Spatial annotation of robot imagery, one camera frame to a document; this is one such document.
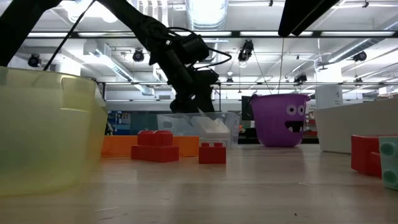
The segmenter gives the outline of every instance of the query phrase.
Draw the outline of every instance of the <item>red toy block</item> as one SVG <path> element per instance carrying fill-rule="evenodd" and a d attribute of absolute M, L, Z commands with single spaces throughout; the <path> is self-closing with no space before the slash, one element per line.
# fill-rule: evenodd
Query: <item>red toy block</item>
<path fill-rule="evenodd" d="M 155 131 L 153 143 L 155 146 L 172 146 L 173 133 L 171 131 Z"/>
<path fill-rule="evenodd" d="M 178 146 L 132 146 L 131 159 L 173 162 L 180 159 Z"/>
<path fill-rule="evenodd" d="M 151 162 L 178 161 L 179 147 L 172 144 L 173 134 L 170 131 L 141 131 L 138 133 L 138 145 L 131 147 L 131 159 Z"/>
<path fill-rule="evenodd" d="M 351 136 L 351 168 L 381 178 L 379 136 Z"/>
<path fill-rule="evenodd" d="M 216 142 L 214 147 L 204 142 L 199 147 L 199 164 L 226 164 L 226 148 Z"/>
<path fill-rule="evenodd" d="M 138 133 L 138 146 L 151 146 L 154 137 L 153 131 L 140 131 Z"/>

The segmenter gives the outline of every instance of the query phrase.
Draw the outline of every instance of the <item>orange toy block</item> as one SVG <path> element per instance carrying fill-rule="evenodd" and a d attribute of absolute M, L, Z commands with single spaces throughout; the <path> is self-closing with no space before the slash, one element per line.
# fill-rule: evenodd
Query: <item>orange toy block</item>
<path fill-rule="evenodd" d="M 130 156 L 136 144 L 137 136 L 105 136 L 101 157 Z"/>
<path fill-rule="evenodd" d="M 199 136 L 174 136 L 173 146 L 180 147 L 180 157 L 199 155 Z"/>

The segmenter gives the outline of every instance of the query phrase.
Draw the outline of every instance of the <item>table surface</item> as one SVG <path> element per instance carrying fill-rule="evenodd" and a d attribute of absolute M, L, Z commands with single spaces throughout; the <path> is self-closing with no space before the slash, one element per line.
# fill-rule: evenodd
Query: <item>table surface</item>
<path fill-rule="evenodd" d="M 102 159 L 73 189 L 0 198 L 0 223 L 398 223 L 398 192 L 350 161 L 318 145 L 240 146 L 226 165 Z"/>

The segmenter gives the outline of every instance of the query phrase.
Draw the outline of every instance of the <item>purple bucket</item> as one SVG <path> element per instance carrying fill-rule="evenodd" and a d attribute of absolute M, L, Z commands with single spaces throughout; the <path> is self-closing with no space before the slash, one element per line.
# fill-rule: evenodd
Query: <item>purple bucket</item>
<path fill-rule="evenodd" d="M 269 147 L 293 147 L 301 143 L 304 132 L 307 95 L 253 95 L 256 131 L 259 141 Z"/>

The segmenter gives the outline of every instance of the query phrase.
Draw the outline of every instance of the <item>black robotic arm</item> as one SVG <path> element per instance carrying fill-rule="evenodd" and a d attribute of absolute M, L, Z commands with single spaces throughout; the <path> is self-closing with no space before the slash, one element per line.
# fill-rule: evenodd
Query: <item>black robotic arm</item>
<path fill-rule="evenodd" d="M 41 15 L 59 5 L 61 0 L 13 0 L 0 17 L 0 41 L 7 43 L 0 56 L 0 66 L 7 66 L 29 35 Z M 209 49 L 200 35 L 177 35 L 153 17 L 143 15 L 126 0 L 98 0 L 130 28 L 139 42 L 150 52 L 150 65 L 164 71 L 168 84 L 176 91 L 170 108 L 178 113 L 214 112 L 211 85 L 218 75 L 211 69 L 197 70 L 192 65 L 209 56 Z"/>

